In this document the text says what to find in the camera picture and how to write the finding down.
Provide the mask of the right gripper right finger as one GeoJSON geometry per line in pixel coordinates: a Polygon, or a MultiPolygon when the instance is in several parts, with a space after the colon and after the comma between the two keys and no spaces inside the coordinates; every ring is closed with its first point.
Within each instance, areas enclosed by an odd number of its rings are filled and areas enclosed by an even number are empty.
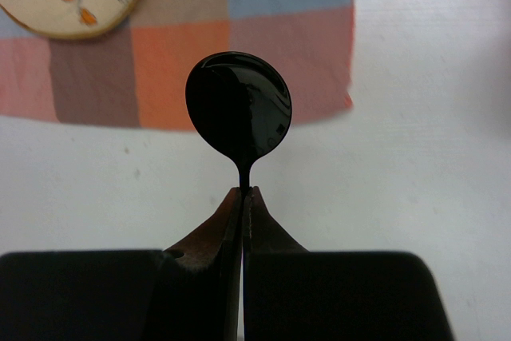
{"type": "Polygon", "coordinates": [[[452,340],[429,268],[409,252],[310,252],[269,213],[243,210],[247,340],[452,340]]]}

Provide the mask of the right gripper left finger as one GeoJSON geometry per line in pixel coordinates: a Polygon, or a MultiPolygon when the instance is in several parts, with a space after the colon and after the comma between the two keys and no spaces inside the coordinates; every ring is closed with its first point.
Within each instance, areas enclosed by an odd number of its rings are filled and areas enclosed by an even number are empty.
{"type": "Polygon", "coordinates": [[[165,250],[11,252],[4,340],[234,340],[242,195],[165,250]]]}

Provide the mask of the black metal spoon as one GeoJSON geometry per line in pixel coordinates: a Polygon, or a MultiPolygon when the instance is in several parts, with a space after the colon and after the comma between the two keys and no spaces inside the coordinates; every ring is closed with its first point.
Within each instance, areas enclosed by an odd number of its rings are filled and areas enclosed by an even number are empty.
{"type": "Polygon", "coordinates": [[[240,190],[247,193],[252,166],[281,143],[291,126],[291,94],[282,76],[252,54],[213,54],[190,71],[185,101],[196,131],[232,160],[240,190]]]}

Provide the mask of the orange blue checkered cloth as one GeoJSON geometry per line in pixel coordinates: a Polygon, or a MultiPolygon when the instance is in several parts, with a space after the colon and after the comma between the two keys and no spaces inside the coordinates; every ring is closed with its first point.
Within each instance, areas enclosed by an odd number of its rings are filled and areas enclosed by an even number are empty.
{"type": "Polygon", "coordinates": [[[203,57],[261,57],[291,91],[293,121],[348,110],[355,0],[138,0],[117,27],[61,40],[1,9],[1,113],[37,121],[190,130],[184,88],[203,57]]]}

